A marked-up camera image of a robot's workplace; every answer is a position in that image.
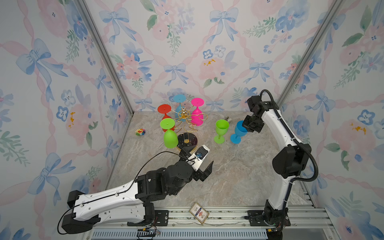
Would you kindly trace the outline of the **teal wine glass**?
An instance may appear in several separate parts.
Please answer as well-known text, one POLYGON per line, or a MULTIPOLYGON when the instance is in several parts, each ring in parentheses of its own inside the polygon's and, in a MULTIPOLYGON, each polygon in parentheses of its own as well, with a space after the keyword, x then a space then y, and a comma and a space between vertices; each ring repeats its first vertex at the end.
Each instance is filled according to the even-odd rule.
POLYGON ((186 99, 187 99, 186 96, 182 94, 174 96, 173 100, 175 103, 178 104, 175 110, 176 113, 179 113, 182 110, 182 103, 185 102, 186 99))

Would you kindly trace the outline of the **blue wine glass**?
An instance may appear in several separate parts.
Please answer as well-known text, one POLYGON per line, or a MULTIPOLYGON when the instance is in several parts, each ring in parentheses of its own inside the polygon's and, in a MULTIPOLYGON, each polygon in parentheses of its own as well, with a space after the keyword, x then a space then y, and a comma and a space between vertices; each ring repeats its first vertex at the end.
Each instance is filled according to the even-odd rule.
POLYGON ((247 129, 243 127, 243 122, 244 121, 239 121, 236 124, 235 133, 232 134, 230 138, 233 144, 239 144, 242 141, 242 137, 244 137, 248 133, 247 129))

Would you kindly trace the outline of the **green wine glass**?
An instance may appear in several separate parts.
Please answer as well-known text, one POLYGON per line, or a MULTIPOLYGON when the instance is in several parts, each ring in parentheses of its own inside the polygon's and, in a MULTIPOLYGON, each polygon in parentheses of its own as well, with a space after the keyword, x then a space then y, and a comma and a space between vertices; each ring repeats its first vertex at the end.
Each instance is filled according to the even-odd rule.
POLYGON ((226 120, 217 120, 216 121, 216 133, 217 133, 217 135, 214 137, 214 141, 217 144, 223 144, 225 142, 224 135, 227 133, 229 126, 230 126, 230 124, 226 120))
POLYGON ((164 133, 164 144, 166 148, 173 149, 178 145, 178 135, 172 130, 175 126, 175 121, 171 118, 163 119, 160 123, 160 126, 163 130, 166 130, 164 133))

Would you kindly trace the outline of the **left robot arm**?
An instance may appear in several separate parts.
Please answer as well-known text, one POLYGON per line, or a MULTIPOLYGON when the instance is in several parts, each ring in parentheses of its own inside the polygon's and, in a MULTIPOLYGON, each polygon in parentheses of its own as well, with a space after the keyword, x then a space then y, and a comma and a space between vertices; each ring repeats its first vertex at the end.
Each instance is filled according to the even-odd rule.
POLYGON ((128 226, 149 225, 155 220, 155 201, 177 195, 192 180, 204 181, 212 170, 213 164, 201 171, 179 161, 96 194, 71 191, 67 200, 70 209, 60 219, 58 228, 65 234, 79 234, 103 223, 127 221, 128 226))

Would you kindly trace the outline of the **gold wine glass rack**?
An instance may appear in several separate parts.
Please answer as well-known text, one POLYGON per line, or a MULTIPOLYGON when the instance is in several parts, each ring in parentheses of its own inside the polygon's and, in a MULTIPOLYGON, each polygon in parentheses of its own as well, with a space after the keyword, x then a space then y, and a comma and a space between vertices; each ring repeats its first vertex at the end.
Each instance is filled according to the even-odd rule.
POLYGON ((177 148, 181 150, 184 147, 196 147, 198 144, 198 137, 196 127, 200 126, 205 119, 205 113, 192 114, 190 110, 181 107, 181 110, 176 112, 175 130, 178 135, 177 148))

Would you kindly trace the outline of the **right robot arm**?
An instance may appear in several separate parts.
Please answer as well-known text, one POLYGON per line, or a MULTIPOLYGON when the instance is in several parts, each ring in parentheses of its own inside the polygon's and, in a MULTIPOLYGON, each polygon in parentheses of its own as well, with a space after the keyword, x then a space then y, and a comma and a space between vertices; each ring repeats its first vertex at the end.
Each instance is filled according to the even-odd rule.
POLYGON ((315 163, 312 149, 291 131, 274 100, 263 101, 261 96, 252 96, 247 104, 253 114, 246 116, 243 127, 250 133, 259 133, 265 125, 268 126, 280 148, 280 152, 272 160, 277 176, 272 193, 266 201, 263 221, 274 227, 274 232, 281 232, 287 225, 287 203, 294 182, 314 181, 318 176, 318 169, 314 167, 314 174, 310 178, 300 177, 308 160, 315 163))

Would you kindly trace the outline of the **diamond label card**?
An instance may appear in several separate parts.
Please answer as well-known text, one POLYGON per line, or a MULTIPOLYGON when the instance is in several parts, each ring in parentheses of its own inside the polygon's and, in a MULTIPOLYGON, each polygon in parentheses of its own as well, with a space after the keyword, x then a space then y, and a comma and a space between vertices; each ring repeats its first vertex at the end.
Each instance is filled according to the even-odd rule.
POLYGON ((205 210, 200 204, 194 203, 193 206, 190 208, 189 213, 194 216, 196 220, 200 224, 204 224, 205 221, 208 219, 210 213, 205 210))

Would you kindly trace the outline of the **pink wine glass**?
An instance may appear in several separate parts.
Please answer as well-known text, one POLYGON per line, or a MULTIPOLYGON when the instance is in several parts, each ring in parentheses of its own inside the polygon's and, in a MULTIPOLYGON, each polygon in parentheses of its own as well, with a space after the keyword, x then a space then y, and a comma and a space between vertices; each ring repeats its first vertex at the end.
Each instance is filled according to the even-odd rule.
POLYGON ((191 100, 191 104, 196 108, 191 114, 191 123, 195 126, 201 126, 204 123, 204 114, 199 109, 204 103, 204 100, 201 98, 194 98, 191 100))

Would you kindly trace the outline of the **rainbow flower plush toy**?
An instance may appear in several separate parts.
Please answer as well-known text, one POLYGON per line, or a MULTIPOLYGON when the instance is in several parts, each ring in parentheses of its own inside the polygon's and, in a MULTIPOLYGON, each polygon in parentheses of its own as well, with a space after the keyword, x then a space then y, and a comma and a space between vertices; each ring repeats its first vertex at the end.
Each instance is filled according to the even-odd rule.
POLYGON ((145 133, 146 133, 146 130, 145 130, 145 129, 137 129, 137 130, 135 131, 135 134, 136 134, 137 136, 143 136, 145 133))

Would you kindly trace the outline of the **red wine glass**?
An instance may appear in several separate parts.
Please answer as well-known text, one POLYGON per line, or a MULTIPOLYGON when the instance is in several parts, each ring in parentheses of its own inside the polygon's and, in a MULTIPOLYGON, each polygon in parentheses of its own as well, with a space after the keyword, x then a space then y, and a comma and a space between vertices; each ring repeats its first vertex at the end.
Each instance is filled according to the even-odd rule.
MULTIPOLYGON (((160 114, 163 114, 163 115, 164 115, 163 118, 162 118, 162 120, 161 120, 161 122, 162 122, 164 119, 171 119, 171 120, 173 120, 173 119, 168 115, 168 113, 171 112, 171 110, 172 110, 172 107, 171 107, 170 105, 168 105, 168 104, 163 104, 163 105, 160 105, 160 106, 158 107, 158 112, 159 112, 160 114)), ((166 132, 166 131, 168 130, 168 129, 164 129, 164 128, 163 128, 163 126, 165 126, 165 125, 160 124, 160 126, 161 126, 161 128, 163 129, 164 132, 166 132)), ((173 125, 173 127, 171 128, 171 130, 172 130, 172 131, 175 130, 175 121, 174 121, 174 125, 173 125)))

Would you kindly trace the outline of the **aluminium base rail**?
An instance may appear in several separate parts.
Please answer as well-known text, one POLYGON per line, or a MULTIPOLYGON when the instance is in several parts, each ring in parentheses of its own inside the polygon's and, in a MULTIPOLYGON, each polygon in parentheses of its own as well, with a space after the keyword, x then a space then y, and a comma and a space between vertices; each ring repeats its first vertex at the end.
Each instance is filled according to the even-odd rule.
POLYGON ((80 234, 78 240, 338 240, 334 225, 325 209, 312 205, 290 206, 288 224, 280 236, 261 221, 245 219, 260 213, 261 207, 207 207, 209 213, 200 223, 189 208, 168 208, 168 224, 157 223, 149 232, 124 223, 105 224, 80 234))

